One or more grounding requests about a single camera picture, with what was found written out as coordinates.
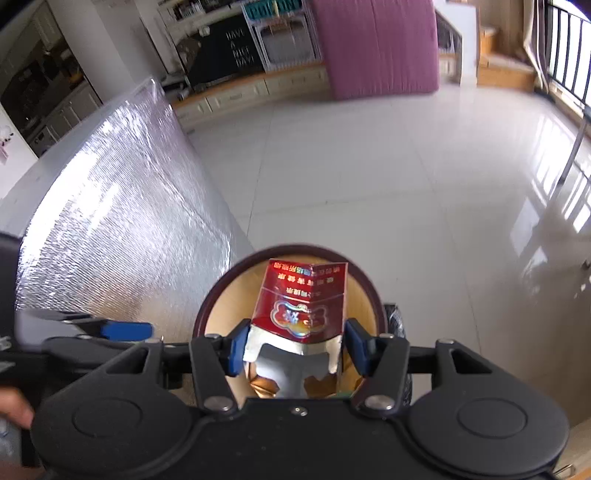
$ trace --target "silver foil sheet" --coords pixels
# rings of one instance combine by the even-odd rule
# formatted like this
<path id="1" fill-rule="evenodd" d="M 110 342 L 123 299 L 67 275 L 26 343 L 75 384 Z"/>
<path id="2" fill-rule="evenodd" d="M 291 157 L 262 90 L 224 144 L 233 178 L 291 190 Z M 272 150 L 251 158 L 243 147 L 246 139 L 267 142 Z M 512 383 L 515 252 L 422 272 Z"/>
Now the silver foil sheet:
<path id="1" fill-rule="evenodd" d="M 150 322 L 186 341 L 209 289 L 252 252 L 152 79 L 37 164 L 1 206 L 12 233 L 30 219 L 19 308 Z"/>

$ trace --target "human hand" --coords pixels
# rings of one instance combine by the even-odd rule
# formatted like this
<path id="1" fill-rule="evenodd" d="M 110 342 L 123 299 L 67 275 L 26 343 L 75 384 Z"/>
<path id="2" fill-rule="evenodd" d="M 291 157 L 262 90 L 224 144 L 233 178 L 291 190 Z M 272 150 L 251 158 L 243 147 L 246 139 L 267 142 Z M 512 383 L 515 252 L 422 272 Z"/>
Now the human hand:
<path id="1" fill-rule="evenodd" d="M 0 387 L 0 415 L 28 430 L 35 414 L 20 390 Z"/>
<path id="2" fill-rule="evenodd" d="M 23 429 L 30 429 L 33 421 L 33 408 L 16 388 L 0 388 L 0 416 Z M 23 468 L 20 465 L 0 461 L 0 478 L 6 480 L 33 480 L 42 470 Z"/>

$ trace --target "curtain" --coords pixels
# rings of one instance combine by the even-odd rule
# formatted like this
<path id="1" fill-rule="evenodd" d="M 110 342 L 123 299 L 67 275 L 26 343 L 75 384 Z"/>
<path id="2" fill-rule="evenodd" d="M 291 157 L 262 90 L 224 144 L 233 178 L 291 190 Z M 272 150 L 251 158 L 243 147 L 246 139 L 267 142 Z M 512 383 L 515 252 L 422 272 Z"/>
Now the curtain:
<path id="1" fill-rule="evenodd" d="M 548 91 L 544 0 L 523 0 L 523 48 L 538 75 L 537 86 Z"/>

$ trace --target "teal basket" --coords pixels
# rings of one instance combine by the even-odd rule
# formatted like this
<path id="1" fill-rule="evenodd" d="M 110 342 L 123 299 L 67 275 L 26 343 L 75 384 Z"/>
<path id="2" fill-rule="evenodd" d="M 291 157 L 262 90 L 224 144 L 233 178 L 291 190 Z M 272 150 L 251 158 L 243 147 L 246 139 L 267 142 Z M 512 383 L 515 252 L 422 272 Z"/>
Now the teal basket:
<path id="1" fill-rule="evenodd" d="M 302 0 L 275 0 L 275 2 L 277 3 L 277 10 L 279 10 L 280 15 L 302 9 Z M 244 11 L 251 21 L 274 17 L 275 9 L 273 3 L 275 2 L 273 0 L 252 2 L 244 5 Z"/>

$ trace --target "pink mattress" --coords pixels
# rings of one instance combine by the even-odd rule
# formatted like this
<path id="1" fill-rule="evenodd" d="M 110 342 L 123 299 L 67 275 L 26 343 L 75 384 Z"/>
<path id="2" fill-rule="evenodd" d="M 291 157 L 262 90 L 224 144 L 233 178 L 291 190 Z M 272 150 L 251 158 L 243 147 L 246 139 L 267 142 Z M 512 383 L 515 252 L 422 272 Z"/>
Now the pink mattress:
<path id="1" fill-rule="evenodd" d="M 439 88 L 431 0 L 313 0 L 330 84 L 338 99 Z"/>

